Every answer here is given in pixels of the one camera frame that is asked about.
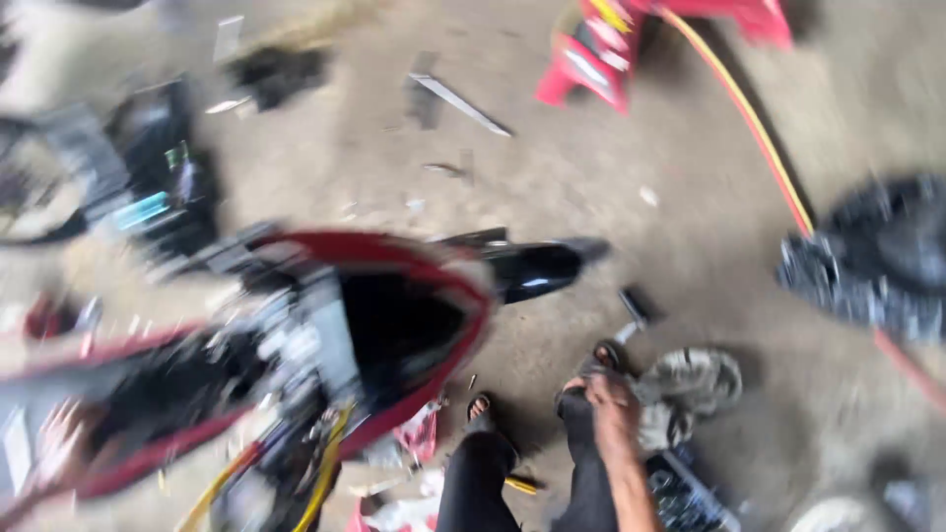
red motorcycle fairing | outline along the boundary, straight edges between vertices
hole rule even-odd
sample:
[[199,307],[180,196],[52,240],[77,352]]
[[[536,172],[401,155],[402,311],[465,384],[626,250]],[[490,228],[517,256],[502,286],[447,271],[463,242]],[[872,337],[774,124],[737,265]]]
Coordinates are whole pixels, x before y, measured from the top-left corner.
[[[357,426],[342,442],[343,458],[354,456],[378,437],[410,419],[425,403],[434,399],[450,376],[469,361],[485,339],[495,301],[490,273],[475,253],[468,253],[463,248],[426,244],[386,234],[341,231],[281,234],[261,243],[277,242],[294,242],[305,249],[308,258],[332,265],[342,272],[396,271],[409,282],[434,287],[441,296],[464,312],[461,327],[445,346],[447,352],[442,361],[426,376],[427,381],[414,386],[403,398],[378,411],[368,412],[367,417],[357,419]],[[95,346],[85,358],[77,357],[59,364],[34,368],[25,375],[8,378],[0,382],[0,401],[4,403],[0,406],[0,416],[5,416],[9,425],[12,412],[18,406],[24,407],[26,437],[33,440],[27,444],[32,447],[39,425],[57,402],[69,396],[100,399],[104,390],[115,386],[121,379],[123,371],[134,367],[138,355],[168,341],[182,339],[192,330],[182,328],[148,338],[130,338],[109,346]],[[42,390],[35,385],[41,381],[45,381]],[[30,394],[27,388],[40,392],[39,396]],[[50,389],[58,389],[59,393],[50,394]],[[35,400],[24,400],[30,395]],[[221,434],[251,407],[240,405],[175,434],[151,441],[88,482],[79,490],[78,496],[88,499],[108,495],[128,486]],[[13,488],[11,470],[8,464],[8,474],[0,484],[6,491]]]

human hand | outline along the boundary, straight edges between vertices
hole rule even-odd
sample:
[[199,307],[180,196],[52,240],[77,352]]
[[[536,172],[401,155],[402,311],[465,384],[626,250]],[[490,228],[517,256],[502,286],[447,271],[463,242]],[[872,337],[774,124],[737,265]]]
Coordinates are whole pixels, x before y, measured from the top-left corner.
[[78,488],[112,454],[92,449],[91,434],[104,412],[93,405],[68,399],[56,406],[40,429],[37,466],[27,488],[49,497]]
[[627,384],[606,375],[587,380],[585,395],[594,406],[594,437],[606,468],[637,461],[640,404]]

black pants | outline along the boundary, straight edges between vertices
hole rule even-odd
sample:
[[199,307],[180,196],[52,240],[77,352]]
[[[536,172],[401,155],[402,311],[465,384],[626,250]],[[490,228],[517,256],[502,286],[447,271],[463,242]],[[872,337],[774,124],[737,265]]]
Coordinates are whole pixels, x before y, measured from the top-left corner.
[[[594,442],[593,407],[583,389],[562,395],[558,415],[568,432],[571,501],[552,532],[617,532],[611,487]],[[502,483],[516,455],[498,434],[468,435],[450,458],[440,500],[437,532],[517,532],[519,525],[502,500]]]

concrete floor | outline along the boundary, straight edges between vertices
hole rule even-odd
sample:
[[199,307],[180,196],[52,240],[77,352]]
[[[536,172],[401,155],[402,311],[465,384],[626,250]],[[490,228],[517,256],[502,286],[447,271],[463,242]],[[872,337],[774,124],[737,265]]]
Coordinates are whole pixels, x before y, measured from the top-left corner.
[[[784,3],[802,37],[792,51],[748,47],[732,24],[717,27],[772,116],[815,210],[874,176],[943,169],[946,36],[939,29],[946,5]],[[610,260],[576,287],[503,309],[493,339],[451,396],[447,427],[463,415],[471,373],[479,374],[477,389],[516,406],[510,432],[530,454],[523,467],[550,486],[533,499],[507,493],[524,530],[541,529],[546,508],[567,500],[570,462],[551,397],[594,340],[625,321],[615,290],[628,282],[644,287],[668,316],[633,339],[635,364],[680,346],[714,345],[732,349],[744,365],[742,404],[703,421],[694,448],[701,471],[746,530],[779,530],[812,494],[863,485],[886,453],[930,480],[932,529],[946,529],[939,414],[866,331],[835,323],[774,283],[779,241],[792,220],[725,91],[681,43],[660,47],[640,68],[629,115],[596,98],[566,109],[536,102],[532,92],[562,4],[394,2],[346,35],[329,86],[266,115],[204,118],[228,189],[229,223],[281,218],[419,236],[503,224],[520,240],[591,235],[612,242]],[[190,37],[175,37],[174,45],[154,6],[117,18],[27,9],[45,14],[25,17],[36,23],[27,51],[43,60],[17,69],[0,89],[0,105],[33,110],[83,94],[104,110],[132,70],[144,78],[182,65],[206,73],[216,20],[243,12],[250,26],[262,27],[298,9],[262,6],[194,2]],[[49,29],[55,25],[70,31]],[[437,52],[434,72],[517,136],[500,138],[451,109],[433,132],[405,123],[400,85],[420,50]],[[474,152],[473,187],[419,168],[459,163],[460,150]],[[645,187],[656,206],[641,198]],[[423,210],[408,209],[410,200],[423,200]],[[347,220],[349,214],[356,217]],[[114,281],[102,273],[110,260],[89,259],[97,245],[72,246],[62,267],[85,290],[106,293],[110,312],[131,308],[166,320],[202,311],[177,309],[180,293],[203,297],[193,285],[158,291]],[[946,381],[939,349],[917,349],[916,356]],[[169,493],[147,484],[110,508],[80,509],[78,519],[69,518],[71,529],[167,530],[222,463],[217,448],[194,455],[170,472]],[[350,481],[342,478],[342,486]],[[343,529],[353,499],[342,492],[330,501],[322,530]],[[48,510],[28,529],[60,529],[68,513]]]

blue component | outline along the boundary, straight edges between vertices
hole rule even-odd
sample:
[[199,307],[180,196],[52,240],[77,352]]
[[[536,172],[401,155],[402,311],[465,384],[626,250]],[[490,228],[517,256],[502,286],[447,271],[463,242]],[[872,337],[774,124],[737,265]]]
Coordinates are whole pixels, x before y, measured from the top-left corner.
[[158,192],[157,194],[148,196],[144,200],[116,210],[112,214],[112,217],[118,229],[124,231],[139,223],[147,222],[169,209],[170,205],[167,204],[167,193]]

